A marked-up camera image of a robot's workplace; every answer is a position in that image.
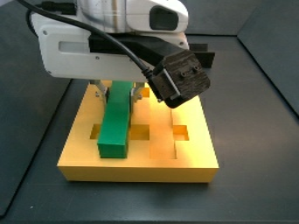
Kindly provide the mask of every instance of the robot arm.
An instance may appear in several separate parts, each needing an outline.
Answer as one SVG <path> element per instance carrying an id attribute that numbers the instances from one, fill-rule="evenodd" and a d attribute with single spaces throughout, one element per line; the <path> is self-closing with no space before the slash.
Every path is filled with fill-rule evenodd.
<path id="1" fill-rule="evenodd" d="M 76 15 L 63 17 L 32 7 L 43 64 L 53 77 L 148 82 L 158 100 L 171 108 L 210 87 L 202 64 L 188 51 L 183 34 L 188 12 L 180 1 L 77 0 L 76 4 Z"/>

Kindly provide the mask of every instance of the gray wall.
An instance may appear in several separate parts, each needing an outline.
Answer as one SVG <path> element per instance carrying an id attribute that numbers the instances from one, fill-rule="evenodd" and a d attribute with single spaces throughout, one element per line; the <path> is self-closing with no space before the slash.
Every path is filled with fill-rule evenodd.
<path id="1" fill-rule="evenodd" d="M 299 1 L 267 0 L 238 35 L 299 115 Z"/>
<path id="2" fill-rule="evenodd" d="M 190 34 L 238 35 L 266 0 L 182 0 L 190 12 Z"/>

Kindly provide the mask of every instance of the yellow base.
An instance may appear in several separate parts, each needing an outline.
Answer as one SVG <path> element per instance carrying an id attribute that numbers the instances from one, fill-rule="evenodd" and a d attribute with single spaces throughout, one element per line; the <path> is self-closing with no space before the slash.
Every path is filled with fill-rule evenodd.
<path id="1" fill-rule="evenodd" d="M 198 97 L 179 108 L 158 103 L 149 88 L 135 103 L 125 159 L 100 158 L 97 137 L 103 107 L 88 86 L 59 168 L 67 180 L 115 182 L 211 182 L 219 169 Z"/>

